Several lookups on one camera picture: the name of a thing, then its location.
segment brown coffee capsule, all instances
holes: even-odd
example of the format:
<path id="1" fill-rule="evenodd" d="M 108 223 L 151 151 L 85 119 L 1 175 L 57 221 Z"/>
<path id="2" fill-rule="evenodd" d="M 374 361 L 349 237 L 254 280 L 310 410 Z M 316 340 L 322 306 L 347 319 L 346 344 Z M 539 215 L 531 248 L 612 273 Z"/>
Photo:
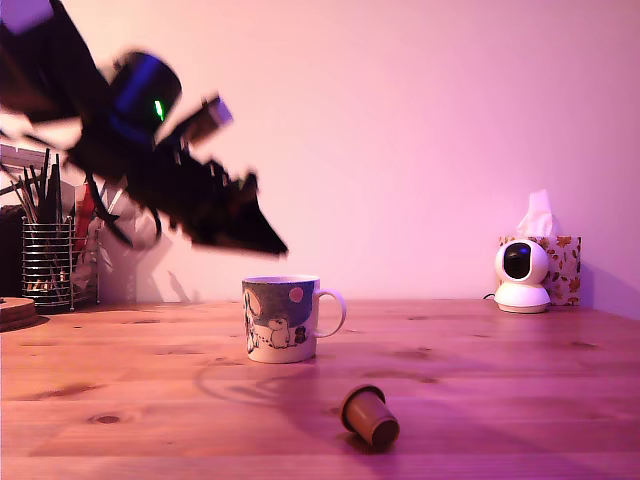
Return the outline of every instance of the brown coffee capsule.
<path id="1" fill-rule="evenodd" d="M 398 420 L 375 385 L 360 385 L 349 392 L 340 409 L 342 424 L 375 448 L 389 447 L 400 434 Z"/>

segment mug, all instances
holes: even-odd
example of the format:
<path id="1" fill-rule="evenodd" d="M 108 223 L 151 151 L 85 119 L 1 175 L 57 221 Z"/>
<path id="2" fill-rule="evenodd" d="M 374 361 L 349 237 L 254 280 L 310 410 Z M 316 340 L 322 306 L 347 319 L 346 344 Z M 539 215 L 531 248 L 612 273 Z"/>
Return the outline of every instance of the mug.
<path id="1" fill-rule="evenodd" d="M 330 295 L 342 309 L 338 326 L 318 330 L 320 297 Z M 347 305 L 335 290 L 321 289 L 314 276 L 251 277 L 242 281 L 244 324 L 249 358 L 261 363 L 293 363 L 316 354 L 317 339 L 335 334 L 347 317 Z"/>

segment wooden table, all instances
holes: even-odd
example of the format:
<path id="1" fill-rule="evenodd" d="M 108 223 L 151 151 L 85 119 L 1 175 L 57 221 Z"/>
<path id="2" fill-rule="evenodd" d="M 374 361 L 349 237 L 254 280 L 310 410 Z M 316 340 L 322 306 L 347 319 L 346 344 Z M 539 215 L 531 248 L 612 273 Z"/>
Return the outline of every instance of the wooden table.
<path id="1" fill-rule="evenodd" d="M 640 322 L 591 310 L 352 301 L 291 365 L 247 359 L 239 303 L 102 308 L 1 339 L 3 480 L 640 478 Z M 362 383 L 400 422 L 387 452 L 340 423 Z"/>

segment mug handle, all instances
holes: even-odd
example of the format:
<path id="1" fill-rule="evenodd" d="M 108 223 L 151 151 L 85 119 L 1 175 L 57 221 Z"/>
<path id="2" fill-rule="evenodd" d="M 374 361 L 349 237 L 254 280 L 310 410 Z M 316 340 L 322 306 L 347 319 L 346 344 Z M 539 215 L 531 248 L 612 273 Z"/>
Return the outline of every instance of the mug handle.
<path id="1" fill-rule="evenodd" d="M 313 332 L 313 335 L 317 338 L 330 337 L 331 335 L 336 333 L 338 330 L 340 330 L 342 325 L 344 325 L 345 319 L 347 318 L 347 304 L 344 301 L 344 298 L 342 298 L 342 295 L 340 295 L 335 290 L 326 289 L 326 288 L 318 289 L 315 292 L 313 292 L 313 296 L 317 301 L 319 301 L 320 297 L 323 295 L 330 295 L 338 301 L 338 303 L 340 304 L 340 308 L 342 309 L 342 318 L 340 319 L 340 323 L 338 324 L 338 326 L 331 332 L 319 332 L 317 330 Z"/>

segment tissue box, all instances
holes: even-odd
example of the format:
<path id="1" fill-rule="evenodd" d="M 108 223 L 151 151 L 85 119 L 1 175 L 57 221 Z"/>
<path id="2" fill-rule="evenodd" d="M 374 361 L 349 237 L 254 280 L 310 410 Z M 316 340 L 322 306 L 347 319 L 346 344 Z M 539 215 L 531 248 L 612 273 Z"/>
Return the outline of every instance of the tissue box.
<path id="1" fill-rule="evenodd" d="M 500 237 L 500 246 L 518 237 Z M 580 250 L 582 237 L 526 237 L 549 255 L 549 272 L 542 282 L 551 305 L 580 305 Z"/>

